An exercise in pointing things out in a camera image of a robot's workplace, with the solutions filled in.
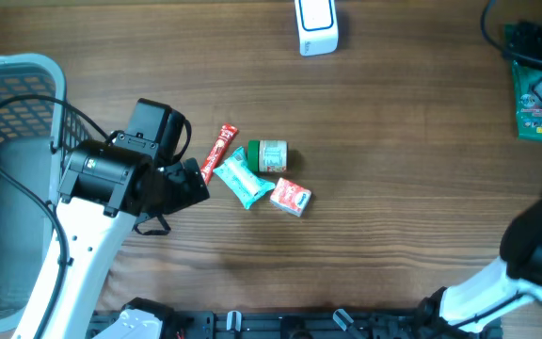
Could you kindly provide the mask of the red white small carton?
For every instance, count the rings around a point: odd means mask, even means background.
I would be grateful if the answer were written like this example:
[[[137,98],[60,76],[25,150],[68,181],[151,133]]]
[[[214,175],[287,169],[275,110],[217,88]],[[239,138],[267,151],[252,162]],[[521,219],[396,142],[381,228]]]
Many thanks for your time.
[[[311,191],[289,180],[280,178],[273,190],[270,201],[277,208],[301,217],[310,199]]]

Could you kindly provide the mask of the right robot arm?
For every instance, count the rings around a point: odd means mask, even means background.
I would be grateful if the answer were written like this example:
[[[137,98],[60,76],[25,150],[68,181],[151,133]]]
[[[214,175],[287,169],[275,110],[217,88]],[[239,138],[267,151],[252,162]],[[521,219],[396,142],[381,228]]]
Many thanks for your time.
[[[505,47],[488,34],[483,37],[504,55],[542,71],[542,48]],[[500,318],[530,303],[542,307],[542,200],[511,222],[495,260],[469,280],[423,299],[413,316],[392,327],[390,336],[498,338]]]

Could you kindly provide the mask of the small jar green lid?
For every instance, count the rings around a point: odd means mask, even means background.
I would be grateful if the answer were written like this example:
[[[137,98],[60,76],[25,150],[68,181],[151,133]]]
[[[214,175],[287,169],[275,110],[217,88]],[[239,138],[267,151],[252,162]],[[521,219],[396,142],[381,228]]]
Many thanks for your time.
[[[288,143],[285,140],[250,140],[247,167],[252,172],[285,172],[288,167]]]

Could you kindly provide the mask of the green 3M gloves packet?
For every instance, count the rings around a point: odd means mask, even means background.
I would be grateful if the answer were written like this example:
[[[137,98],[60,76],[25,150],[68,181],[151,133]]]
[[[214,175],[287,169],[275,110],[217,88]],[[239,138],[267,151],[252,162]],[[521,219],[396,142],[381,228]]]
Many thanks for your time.
[[[507,47],[508,25],[504,29]],[[513,60],[510,65],[518,136],[542,142],[542,65],[523,66]]]

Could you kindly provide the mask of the red small packet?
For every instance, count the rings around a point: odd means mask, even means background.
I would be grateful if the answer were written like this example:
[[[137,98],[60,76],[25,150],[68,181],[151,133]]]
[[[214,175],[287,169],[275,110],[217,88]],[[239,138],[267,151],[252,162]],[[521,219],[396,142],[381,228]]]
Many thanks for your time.
[[[238,128],[229,123],[225,123],[221,127],[218,138],[216,139],[212,150],[209,152],[202,167],[200,168],[202,178],[206,185],[210,183],[214,169],[238,133]]]

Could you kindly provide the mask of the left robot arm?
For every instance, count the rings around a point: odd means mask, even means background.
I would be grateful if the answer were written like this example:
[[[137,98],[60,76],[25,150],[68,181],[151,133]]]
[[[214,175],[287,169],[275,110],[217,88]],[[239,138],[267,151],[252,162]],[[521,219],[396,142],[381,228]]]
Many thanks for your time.
[[[87,139],[65,160],[52,237],[17,338],[82,338],[123,241],[139,224],[209,199],[195,159],[178,143],[191,125],[169,105],[140,99],[128,128]]]

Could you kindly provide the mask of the pale green small packet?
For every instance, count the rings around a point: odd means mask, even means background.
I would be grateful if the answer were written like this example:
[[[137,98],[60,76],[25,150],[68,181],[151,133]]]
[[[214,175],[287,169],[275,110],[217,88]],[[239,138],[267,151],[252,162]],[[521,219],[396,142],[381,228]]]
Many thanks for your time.
[[[258,177],[248,168],[246,152],[242,146],[215,168],[214,174],[229,187],[246,210],[276,187],[274,183]]]

